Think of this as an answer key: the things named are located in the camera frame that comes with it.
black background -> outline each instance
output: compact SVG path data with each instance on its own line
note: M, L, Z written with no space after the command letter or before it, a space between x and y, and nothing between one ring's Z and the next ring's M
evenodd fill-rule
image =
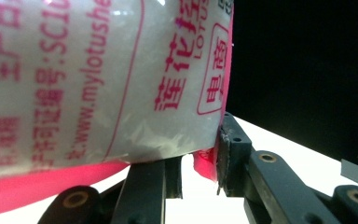
M358 164L358 1L237 0L233 43L227 111Z

black plastic part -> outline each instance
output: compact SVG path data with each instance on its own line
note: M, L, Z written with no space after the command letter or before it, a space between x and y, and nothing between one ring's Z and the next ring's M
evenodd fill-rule
M248 163L252 151L252 141L226 112L220 129L216 169L219 189L223 188L228 197L244 196L243 165Z
M249 165L245 164L245 171L244 171L244 194L245 198L253 203L257 203L259 205L263 205L263 201L260 198L260 195L255 188L255 184L252 178L249 175Z
M48 207L38 224L98 223L100 194L91 187L77 186L63 191Z
M339 223L277 154L252 153L249 174L273 223Z
M165 160L166 198L183 198L182 157Z
M250 224L271 223L271 217L269 216L264 204L253 203L245 198L243 207Z
M331 210L344 224L358 223L358 186L336 187Z
M123 189L124 180L115 184L112 188L101 193L101 218L99 224L109 223Z
M110 223L164 223L165 193L165 161L133 164Z
M310 189L315 194L315 196L331 211L331 197L321 193L320 191L316 189Z

plastic bag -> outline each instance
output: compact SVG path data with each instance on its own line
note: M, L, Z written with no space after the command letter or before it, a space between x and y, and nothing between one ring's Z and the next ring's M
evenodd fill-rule
M1 183L213 147L231 2L0 0Z

pink label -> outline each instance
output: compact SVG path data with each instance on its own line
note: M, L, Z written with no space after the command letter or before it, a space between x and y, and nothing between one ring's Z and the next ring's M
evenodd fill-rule
M215 24L212 31L209 60L199 100L200 115L213 113L222 107L226 68L228 30Z

white surface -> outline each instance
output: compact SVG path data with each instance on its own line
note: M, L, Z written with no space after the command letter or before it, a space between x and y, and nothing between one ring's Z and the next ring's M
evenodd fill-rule
M268 150L282 156L310 187L331 195L337 185L355 185L340 175L340 162L267 132L246 121L241 127L253 141L256 150ZM99 191L125 178L128 169L93 185ZM243 199L216 196L217 185L202 178L193 169L192 156L183 158L183 200L167 200L166 223L248 223ZM54 197L0 215L1 223L35 224Z

